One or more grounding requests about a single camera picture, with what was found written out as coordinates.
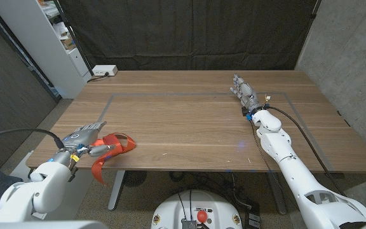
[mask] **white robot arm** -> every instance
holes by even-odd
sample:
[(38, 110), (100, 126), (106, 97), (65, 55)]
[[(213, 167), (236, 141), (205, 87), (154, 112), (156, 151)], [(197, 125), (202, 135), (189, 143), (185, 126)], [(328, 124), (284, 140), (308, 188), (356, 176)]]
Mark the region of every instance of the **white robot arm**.
[(366, 207), (356, 200), (322, 186), (292, 149), (290, 136), (281, 121), (259, 105), (255, 91), (238, 75), (236, 89), (261, 139), (263, 150), (279, 165), (308, 228), (340, 228), (343, 224), (366, 222)]
[(0, 223), (37, 220), (32, 214), (55, 210), (64, 197), (65, 186), (77, 171), (75, 164), (87, 153), (100, 156), (114, 146), (93, 146), (105, 121), (76, 129), (63, 139), (65, 148), (60, 149), (47, 162), (41, 164), (31, 175), (32, 182), (11, 185), (0, 199)]

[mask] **table leg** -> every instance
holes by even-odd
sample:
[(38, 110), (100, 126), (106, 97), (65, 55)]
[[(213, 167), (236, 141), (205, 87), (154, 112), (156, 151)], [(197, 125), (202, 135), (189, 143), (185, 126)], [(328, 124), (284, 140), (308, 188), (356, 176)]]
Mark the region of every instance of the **table leg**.
[(124, 180), (125, 171), (119, 170), (115, 176), (114, 185), (112, 186), (111, 197), (108, 203), (108, 209), (110, 211), (115, 210), (119, 195), (121, 194), (122, 184)]
[(282, 190), (281, 190), (279, 184), (276, 182), (276, 181), (278, 181), (278, 175), (276, 173), (272, 173), (272, 172), (268, 172), (267, 175), (268, 175), (269, 185), (270, 185), (272, 193), (273, 193), (274, 201), (276, 202), (276, 208), (278, 210), (278, 213), (283, 216), (287, 213), (287, 210), (286, 210), (285, 199), (283, 198)]

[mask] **table surface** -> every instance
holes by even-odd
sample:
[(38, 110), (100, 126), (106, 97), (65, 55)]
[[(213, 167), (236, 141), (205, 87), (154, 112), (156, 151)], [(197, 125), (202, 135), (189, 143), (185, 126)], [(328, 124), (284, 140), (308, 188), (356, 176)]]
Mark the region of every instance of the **table surface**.
[[(100, 137), (113, 132), (132, 137), (137, 147), (107, 161), (103, 169), (266, 172), (252, 127), (229, 90), (234, 73), (260, 100), (270, 95), (271, 106), (301, 124), (329, 171), (366, 173), (366, 144), (300, 71), (118, 71), (115, 77), (87, 84), (51, 131), (65, 137), (79, 126), (103, 120), (107, 125)], [(323, 172), (297, 127), (279, 112), (270, 112), (281, 120), (309, 170)], [(55, 150), (47, 136), (26, 164), (37, 167)], [(77, 166), (89, 169), (95, 159), (85, 155)]]

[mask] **black pedal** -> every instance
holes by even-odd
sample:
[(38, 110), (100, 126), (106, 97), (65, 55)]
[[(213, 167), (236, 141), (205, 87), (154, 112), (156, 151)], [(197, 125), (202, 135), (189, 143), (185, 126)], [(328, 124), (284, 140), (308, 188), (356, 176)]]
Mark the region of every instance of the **black pedal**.
[(259, 204), (253, 202), (251, 209), (245, 211), (245, 229), (260, 229), (261, 228), (261, 217), (259, 213)]

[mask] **power strip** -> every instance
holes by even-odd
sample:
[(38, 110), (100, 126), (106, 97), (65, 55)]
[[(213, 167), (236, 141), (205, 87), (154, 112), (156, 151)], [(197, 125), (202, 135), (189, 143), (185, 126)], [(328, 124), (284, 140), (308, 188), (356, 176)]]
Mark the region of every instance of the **power strip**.
[(109, 76), (115, 76), (118, 72), (116, 65), (96, 65), (93, 68), (93, 73), (95, 76), (103, 76), (108, 73)]

